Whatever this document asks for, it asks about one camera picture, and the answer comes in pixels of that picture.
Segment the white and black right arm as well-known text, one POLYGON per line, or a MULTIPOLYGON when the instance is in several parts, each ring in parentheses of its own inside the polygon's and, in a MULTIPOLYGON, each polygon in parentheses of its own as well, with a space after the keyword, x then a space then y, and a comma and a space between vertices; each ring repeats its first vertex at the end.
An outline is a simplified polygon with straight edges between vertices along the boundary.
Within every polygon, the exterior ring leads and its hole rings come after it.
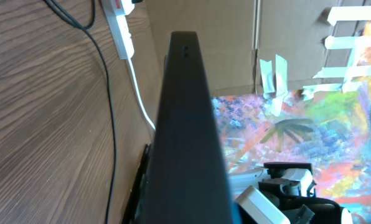
POLYGON ((310 163, 266 162, 229 181, 242 223, 353 223, 348 209, 317 196, 310 163))

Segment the blue Galaxy smartphone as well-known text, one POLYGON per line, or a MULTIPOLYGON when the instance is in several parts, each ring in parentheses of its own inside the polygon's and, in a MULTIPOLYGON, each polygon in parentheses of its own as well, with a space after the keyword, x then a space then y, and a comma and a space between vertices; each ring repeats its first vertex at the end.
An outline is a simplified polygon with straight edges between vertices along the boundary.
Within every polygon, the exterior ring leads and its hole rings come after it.
POLYGON ((170 36, 140 223, 240 223, 196 32, 170 36))

